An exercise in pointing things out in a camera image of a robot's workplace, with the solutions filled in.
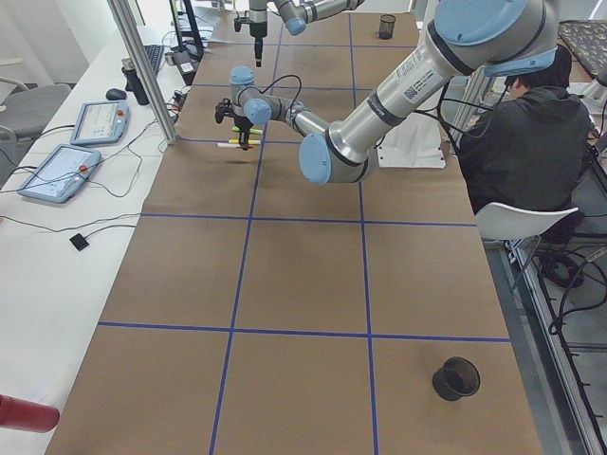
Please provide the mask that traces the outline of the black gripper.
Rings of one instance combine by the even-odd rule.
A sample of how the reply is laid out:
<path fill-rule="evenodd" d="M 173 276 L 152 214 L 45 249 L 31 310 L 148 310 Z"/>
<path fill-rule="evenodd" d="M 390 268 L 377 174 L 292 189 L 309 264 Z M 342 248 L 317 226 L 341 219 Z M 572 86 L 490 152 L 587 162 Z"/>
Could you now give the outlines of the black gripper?
<path fill-rule="evenodd" d="M 254 58 L 256 67 L 261 67 L 263 62 L 263 40 L 266 38 L 266 23 L 251 22 L 250 35 L 254 38 Z"/>
<path fill-rule="evenodd" d="M 248 150 L 248 140 L 250 136 L 250 130 L 252 128 L 252 123 L 246 116 L 236 115 L 234 117 L 234 126 L 238 129 L 240 148 L 242 150 Z"/>

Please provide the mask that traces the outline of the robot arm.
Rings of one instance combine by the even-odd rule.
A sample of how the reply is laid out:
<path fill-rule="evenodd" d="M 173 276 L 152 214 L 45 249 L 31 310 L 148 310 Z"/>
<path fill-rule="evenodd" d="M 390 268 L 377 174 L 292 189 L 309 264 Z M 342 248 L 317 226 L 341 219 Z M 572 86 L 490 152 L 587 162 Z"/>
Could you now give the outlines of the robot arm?
<path fill-rule="evenodd" d="M 376 167 L 378 142 L 453 77 L 479 67 L 501 77 L 551 65 L 559 16 L 557 1 L 440 1 L 420 45 L 346 119 L 327 122 L 295 98 L 270 96 L 250 68 L 236 66 L 231 95 L 216 105 L 215 120 L 233 118 L 243 150 L 253 126 L 281 121 L 303 138 L 306 179 L 357 183 Z"/>
<path fill-rule="evenodd" d="M 301 1 L 296 5 L 293 1 L 249 1 L 248 10 L 241 17 L 243 24 L 249 27 L 249 35 L 254 39 L 254 58 L 257 67 L 262 66 L 264 39 L 267 37 L 267 4 L 273 4 L 276 12 L 283 20 L 287 31 L 292 36 L 303 33 L 308 24 L 320 21 L 347 10 L 356 10 L 364 0 L 322 0 Z"/>

